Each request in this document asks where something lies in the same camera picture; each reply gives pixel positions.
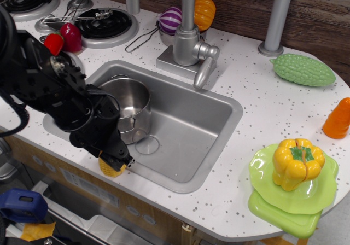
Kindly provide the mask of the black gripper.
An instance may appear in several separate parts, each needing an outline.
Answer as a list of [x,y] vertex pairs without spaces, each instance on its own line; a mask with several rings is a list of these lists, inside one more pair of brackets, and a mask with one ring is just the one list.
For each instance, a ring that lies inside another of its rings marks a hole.
[[87,96],[83,98],[85,114],[73,108],[62,119],[56,119],[56,126],[69,133],[71,144],[84,148],[99,158],[105,171],[123,171],[134,163],[134,158],[121,139],[118,130],[120,107],[114,96],[89,84]]

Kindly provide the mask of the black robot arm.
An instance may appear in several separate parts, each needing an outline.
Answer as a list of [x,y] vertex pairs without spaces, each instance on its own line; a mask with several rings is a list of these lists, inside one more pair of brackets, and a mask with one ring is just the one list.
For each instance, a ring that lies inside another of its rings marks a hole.
[[86,84],[79,67],[53,55],[40,41],[18,30],[1,9],[1,98],[20,119],[6,137],[23,130],[28,108],[49,114],[71,144],[101,158],[115,171],[134,162],[117,125],[120,107],[115,96]]

